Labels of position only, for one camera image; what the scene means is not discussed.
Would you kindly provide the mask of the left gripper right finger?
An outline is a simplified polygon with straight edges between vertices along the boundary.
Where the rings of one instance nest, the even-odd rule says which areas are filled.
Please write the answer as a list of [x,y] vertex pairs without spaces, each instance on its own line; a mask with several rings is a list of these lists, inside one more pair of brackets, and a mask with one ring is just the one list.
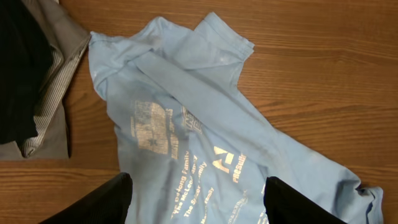
[[277,177],[268,177],[264,206],[269,224],[345,224]]

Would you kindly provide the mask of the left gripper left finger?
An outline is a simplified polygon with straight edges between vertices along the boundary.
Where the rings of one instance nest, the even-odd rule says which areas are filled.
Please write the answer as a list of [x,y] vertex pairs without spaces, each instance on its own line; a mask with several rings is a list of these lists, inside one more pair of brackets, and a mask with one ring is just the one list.
[[40,224],[124,224],[132,199],[132,179],[122,172]]

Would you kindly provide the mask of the light blue printed t-shirt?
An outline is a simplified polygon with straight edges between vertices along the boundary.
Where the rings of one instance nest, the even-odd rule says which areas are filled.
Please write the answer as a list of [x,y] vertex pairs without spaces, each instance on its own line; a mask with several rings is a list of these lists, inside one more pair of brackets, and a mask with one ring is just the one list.
[[156,17],[132,37],[91,33],[93,86],[133,182],[126,222],[268,223],[276,176],[346,223],[382,223],[382,189],[274,128],[237,89],[253,51],[213,12],[195,29]]

